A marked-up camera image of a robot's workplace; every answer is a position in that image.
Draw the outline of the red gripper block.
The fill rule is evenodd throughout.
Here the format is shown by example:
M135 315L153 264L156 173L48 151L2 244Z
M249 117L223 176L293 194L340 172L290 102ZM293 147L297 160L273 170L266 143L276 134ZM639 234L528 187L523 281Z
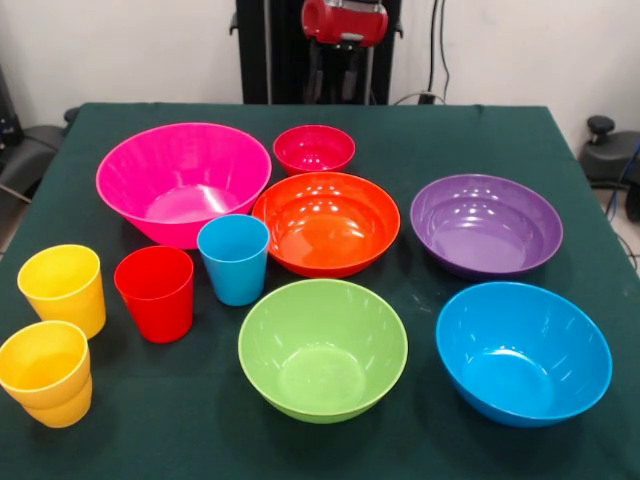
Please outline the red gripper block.
M389 17L381 1L322 1L303 3L301 23L304 34L322 44L355 42L359 46L377 45L384 37ZM341 53L341 101L355 97L360 63L360 48L343 45ZM308 102L317 103L322 94L322 47L310 44Z

